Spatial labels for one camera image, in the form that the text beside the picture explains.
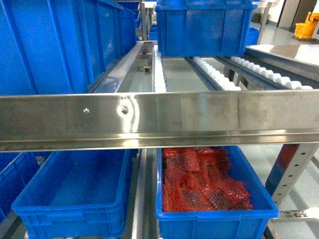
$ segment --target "white roller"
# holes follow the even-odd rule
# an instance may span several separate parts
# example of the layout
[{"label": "white roller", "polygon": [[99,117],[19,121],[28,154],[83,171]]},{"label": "white roller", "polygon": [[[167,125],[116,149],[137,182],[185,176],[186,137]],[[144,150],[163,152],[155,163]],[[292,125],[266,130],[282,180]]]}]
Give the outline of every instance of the white roller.
[{"label": "white roller", "polygon": [[255,66],[255,64],[251,62],[248,64],[247,68],[250,70],[253,70],[254,66]]},{"label": "white roller", "polygon": [[253,68],[252,68],[252,70],[254,71],[254,72],[258,72],[258,69],[260,68],[260,65],[254,65],[253,66]]},{"label": "white roller", "polygon": [[267,71],[267,69],[265,67],[260,67],[258,68],[257,73],[262,75],[264,71]]},{"label": "white roller", "polygon": [[210,65],[208,65],[208,64],[205,65],[205,66],[204,66],[204,70],[207,72],[209,67],[210,67]]},{"label": "white roller", "polygon": [[200,61],[200,62],[199,62],[199,66],[200,66],[201,68],[204,68],[204,66],[205,66],[205,62]]},{"label": "white roller", "polygon": [[272,70],[263,71],[262,75],[269,78],[274,72]]},{"label": "white roller", "polygon": [[238,64],[242,65],[245,62],[245,59],[240,58],[240,60],[238,60]]},{"label": "white roller", "polygon": [[244,67],[248,67],[249,64],[250,64],[250,61],[245,61],[242,65],[243,65]]},{"label": "white roller", "polygon": [[283,76],[276,79],[276,82],[285,85],[287,82],[291,81],[289,77]]},{"label": "white roller", "polygon": [[297,87],[301,87],[302,84],[299,81],[289,81],[285,83],[285,86],[289,87],[290,89],[295,90]]},{"label": "white roller", "polygon": [[241,88],[238,86],[235,86],[234,88],[230,89],[230,91],[241,91]]},{"label": "white roller", "polygon": [[234,82],[227,82],[226,86],[225,86],[225,90],[227,91],[231,91],[233,88],[235,88],[235,84]]},{"label": "white roller", "polygon": [[281,77],[281,75],[279,74],[279,73],[274,73],[274,74],[272,74],[271,76],[270,76],[270,79],[272,80],[272,81],[276,81],[276,79],[277,78],[280,78]]},{"label": "white roller", "polygon": [[311,86],[298,86],[296,90],[313,90]]},{"label": "white roller", "polygon": [[235,59],[235,62],[238,63],[238,64],[240,64],[241,60],[243,60],[243,59],[241,59],[240,57],[237,57],[237,58]]}]

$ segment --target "blue plastic crate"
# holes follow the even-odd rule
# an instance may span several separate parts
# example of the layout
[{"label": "blue plastic crate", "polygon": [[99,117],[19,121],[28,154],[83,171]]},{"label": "blue plastic crate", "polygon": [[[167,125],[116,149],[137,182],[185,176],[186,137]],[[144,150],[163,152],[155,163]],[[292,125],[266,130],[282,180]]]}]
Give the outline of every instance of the blue plastic crate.
[{"label": "blue plastic crate", "polygon": [[254,210],[164,213],[162,211],[162,153],[158,149],[156,215],[163,239],[260,239],[268,220],[279,210],[237,146],[224,147],[232,166],[229,175],[244,183]]},{"label": "blue plastic crate", "polygon": [[86,93],[124,53],[112,0],[0,2],[0,95]]},{"label": "blue plastic crate", "polygon": [[139,16],[139,1],[118,1],[118,4],[131,10],[135,14],[135,28],[140,27],[140,16]]},{"label": "blue plastic crate", "polygon": [[162,57],[240,56],[253,9],[250,0],[158,1]]},{"label": "blue plastic crate", "polygon": [[157,41],[158,40],[158,26],[157,25],[153,25],[150,28],[150,41]]},{"label": "blue plastic crate", "polygon": [[135,14],[125,8],[123,10],[123,42],[124,51],[128,53],[136,44]]},{"label": "blue plastic crate", "polygon": [[12,205],[29,238],[120,237],[125,229],[133,153],[52,153]]},{"label": "blue plastic crate", "polygon": [[38,169],[34,153],[0,153],[0,223]]},{"label": "blue plastic crate", "polygon": [[259,30],[253,27],[250,27],[248,30],[246,45],[257,45],[258,38],[259,38]]}]

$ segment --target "roller conveyor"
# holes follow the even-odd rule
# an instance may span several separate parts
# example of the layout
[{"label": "roller conveyor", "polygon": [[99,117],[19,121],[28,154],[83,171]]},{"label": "roller conveyor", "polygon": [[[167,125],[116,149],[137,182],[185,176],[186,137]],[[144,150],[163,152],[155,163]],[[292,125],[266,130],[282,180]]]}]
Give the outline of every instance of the roller conveyor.
[{"label": "roller conveyor", "polygon": [[[4,122],[0,125],[1,132],[4,132],[1,134],[0,150],[142,148],[136,175],[139,190],[134,197],[133,229],[128,236],[142,238],[145,216],[142,195],[152,190],[146,185],[146,180],[153,173],[147,172],[146,157],[150,159],[150,168],[151,159],[155,159],[155,150],[150,148],[294,143],[283,147],[282,152],[293,151],[293,156],[287,159],[289,166],[280,175],[280,180],[274,184],[274,174],[271,173],[266,183],[266,188],[280,205],[318,148],[319,125],[316,116],[319,115],[319,109],[314,106],[319,103],[319,91],[308,90],[304,86],[298,86],[301,90],[288,91],[291,87],[281,84],[277,78],[271,78],[271,74],[277,73],[275,68],[265,67],[262,72],[255,71],[257,63],[250,62],[252,60],[245,62],[245,56],[245,60],[217,60],[240,74],[242,80],[246,79],[270,91],[237,91],[238,86],[231,83],[232,77],[228,79],[228,75],[222,76],[200,58],[187,58],[186,61],[201,80],[206,81],[205,85],[210,86],[211,91],[224,92],[165,93],[165,69],[156,47],[152,52],[150,46],[153,46],[153,42],[139,42],[95,88],[95,93],[109,94],[1,97],[0,104],[5,114],[0,116],[0,121]],[[152,58],[150,80],[156,94],[110,94],[128,91],[132,84],[134,64],[140,61],[144,65],[145,61]],[[292,102],[297,104],[297,111]],[[26,106],[28,110],[21,115],[21,109]],[[215,114],[218,109],[227,112],[227,117],[221,113]],[[37,119],[43,118],[46,118],[47,123],[36,123]],[[291,147],[305,142],[307,144]],[[291,214],[283,213],[283,220],[287,219],[285,215]],[[277,238],[272,225],[267,228],[265,236],[268,239]]]}]

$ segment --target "metal bolt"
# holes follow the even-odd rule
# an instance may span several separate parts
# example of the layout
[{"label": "metal bolt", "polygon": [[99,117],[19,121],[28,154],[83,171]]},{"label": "metal bolt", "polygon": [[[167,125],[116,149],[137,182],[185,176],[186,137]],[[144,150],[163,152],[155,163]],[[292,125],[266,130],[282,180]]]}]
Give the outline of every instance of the metal bolt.
[{"label": "metal bolt", "polygon": [[128,112],[129,112],[129,109],[128,109],[127,107],[123,107],[123,108],[122,108],[122,113],[123,113],[123,114],[126,115]]},{"label": "metal bolt", "polygon": [[83,110],[83,112],[84,112],[84,114],[89,114],[90,113],[90,110],[88,109],[88,108],[85,108],[84,110]]}]

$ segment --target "crate rim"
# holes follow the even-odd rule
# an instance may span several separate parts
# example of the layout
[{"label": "crate rim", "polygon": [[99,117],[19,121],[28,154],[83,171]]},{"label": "crate rim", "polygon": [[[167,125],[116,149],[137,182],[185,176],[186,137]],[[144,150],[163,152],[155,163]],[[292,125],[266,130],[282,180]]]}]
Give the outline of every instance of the crate rim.
[{"label": "crate rim", "polygon": [[115,7],[115,8],[117,8],[117,9],[120,9],[120,10],[124,9],[124,7],[122,5],[120,5],[117,2],[112,1],[112,0],[98,0],[98,1],[103,2],[105,4],[108,4],[108,5],[111,5],[111,6]]},{"label": "crate rim", "polygon": [[[24,190],[20,193],[20,195],[18,196],[18,198],[20,196],[25,195],[27,192],[27,189],[32,185],[33,181],[37,180],[37,175],[41,173],[42,170],[45,170],[46,167],[45,165],[47,163],[50,162],[50,158],[54,157],[62,152],[68,152],[68,151],[55,151],[52,152],[50,154],[50,156],[47,158],[47,160],[44,162],[44,164],[41,166],[41,168],[37,171],[37,173],[34,175],[34,177],[30,180],[30,182],[26,185],[26,187],[24,188]],[[129,160],[132,160],[132,158],[130,157],[130,149],[127,150],[125,149],[125,153],[123,156],[123,164],[122,164],[122,168],[121,168],[121,174],[120,174],[120,179],[119,179],[119,183],[118,183],[118,189],[117,193],[116,193],[116,197],[115,200],[111,203],[99,203],[99,204],[79,204],[79,205],[68,205],[68,206],[18,206],[17,205],[17,199],[12,203],[12,209],[15,210],[16,212],[23,212],[23,214],[29,214],[29,211],[37,211],[37,212],[47,212],[47,211],[62,211],[62,210],[79,210],[79,209],[96,209],[98,210],[99,208],[110,208],[110,207],[115,207],[117,206],[122,198],[120,196],[121,194],[121,190],[124,190],[124,187],[122,186],[125,183],[125,177],[123,176],[123,174],[125,174],[125,168],[127,167]]]},{"label": "crate rim", "polygon": [[239,149],[239,156],[243,160],[242,163],[245,166],[249,167],[250,173],[256,177],[256,183],[260,187],[265,199],[269,203],[272,209],[264,210],[232,210],[232,211],[199,211],[199,212],[172,212],[165,213],[162,210],[162,160],[161,152],[162,149],[157,149],[157,168],[158,171],[158,180],[157,180],[157,193],[156,193],[156,217],[160,221],[239,221],[241,219],[260,219],[264,218],[267,214],[267,218],[276,218],[279,215],[279,209],[277,205],[272,200],[268,191],[266,190],[263,183],[260,181],[255,170],[248,162],[244,153]]},{"label": "crate rim", "polygon": [[24,157],[25,153],[28,153],[28,152],[19,153],[2,171],[0,171],[0,177],[4,173],[6,173],[7,170],[10,170],[9,168],[11,167],[12,164],[16,163],[18,160],[20,160],[22,157]]},{"label": "crate rim", "polygon": [[169,10],[236,10],[236,9],[256,9],[256,4],[186,4],[184,6],[157,5],[156,11]]}]

